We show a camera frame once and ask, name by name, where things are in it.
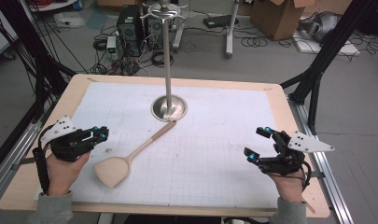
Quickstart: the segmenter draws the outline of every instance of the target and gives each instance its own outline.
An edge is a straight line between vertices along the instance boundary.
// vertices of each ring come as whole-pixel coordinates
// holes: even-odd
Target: wooden spatula
[[[133,158],[145,147],[156,141],[157,138],[171,130],[175,125],[176,121],[168,122],[164,127],[162,127],[127,157],[111,157],[96,163],[93,165],[96,175],[106,186],[110,187],[111,189],[114,188],[130,172]]]

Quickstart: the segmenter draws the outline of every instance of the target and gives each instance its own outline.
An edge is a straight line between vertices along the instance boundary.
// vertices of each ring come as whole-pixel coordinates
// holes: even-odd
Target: spatula head
[[[98,178],[106,186],[114,188],[130,172],[130,164],[122,157],[111,157],[93,165]]]

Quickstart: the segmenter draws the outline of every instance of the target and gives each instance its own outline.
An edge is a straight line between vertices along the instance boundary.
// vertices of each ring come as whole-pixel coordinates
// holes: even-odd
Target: floor
[[[59,35],[88,69],[95,63],[93,38],[100,34],[99,29],[93,28],[99,24],[88,22],[99,12],[84,8],[79,13],[87,24],[61,30]],[[108,15],[101,24],[104,28],[116,23],[115,14]],[[205,28],[202,18],[204,15],[191,13],[185,24]],[[239,19],[238,29],[252,27],[248,17]],[[281,83],[303,72],[315,57],[298,53],[293,44],[284,48],[271,40],[266,40],[265,47],[245,47],[242,43],[246,40],[237,37],[251,35],[235,33],[233,57],[226,59],[224,33],[185,30],[181,49],[173,53],[172,77]],[[76,71],[83,70],[55,35],[51,37],[63,64]],[[150,66],[136,76],[163,77],[163,74],[163,68]],[[0,146],[34,100],[20,60],[0,59]],[[378,52],[371,55],[361,51],[352,62],[344,56],[333,61],[321,83],[316,130],[320,140],[337,148],[327,157],[354,222],[378,223]],[[20,223],[29,214],[0,210],[0,224]],[[77,213],[72,223],[97,223],[97,216]],[[122,220],[123,216],[117,216],[114,223]],[[310,223],[337,221],[331,215],[327,219],[311,218]]]

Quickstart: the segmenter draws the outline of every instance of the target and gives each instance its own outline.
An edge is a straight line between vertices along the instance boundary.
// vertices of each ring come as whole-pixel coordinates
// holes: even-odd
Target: forearm
[[[278,212],[271,217],[271,224],[307,224],[306,203],[289,203],[278,198]]]
[[[73,217],[70,208],[72,192],[64,196],[39,195],[36,212],[26,220],[26,224],[65,224]]]

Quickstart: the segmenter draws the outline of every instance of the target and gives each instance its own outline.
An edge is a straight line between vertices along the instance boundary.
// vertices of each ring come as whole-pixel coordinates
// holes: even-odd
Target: wooden tabletop
[[[87,87],[92,82],[127,83],[143,85],[165,85],[164,78],[158,77],[114,77],[98,75],[76,75],[70,81],[62,98],[49,116],[45,127],[54,124],[63,115],[70,117],[75,113],[84,96]],[[172,79],[172,86],[202,87],[232,90],[264,91],[267,94],[273,119],[277,130],[284,130],[293,134],[298,130],[293,118],[287,98],[278,84],[230,82],[196,79]],[[0,201],[0,208],[5,210],[36,210],[37,201],[34,200],[39,188],[37,171],[34,163],[24,164],[14,176],[5,194]],[[311,185],[303,193],[308,202],[308,217],[328,217],[329,207],[322,189],[316,178],[311,179]],[[218,208],[218,207],[190,207],[190,206],[158,206],[132,205],[115,203],[73,203],[73,211],[126,213],[126,214],[158,214],[158,215],[194,215],[194,216],[221,216],[221,217],[269,217],[274,209],[250,208]]]

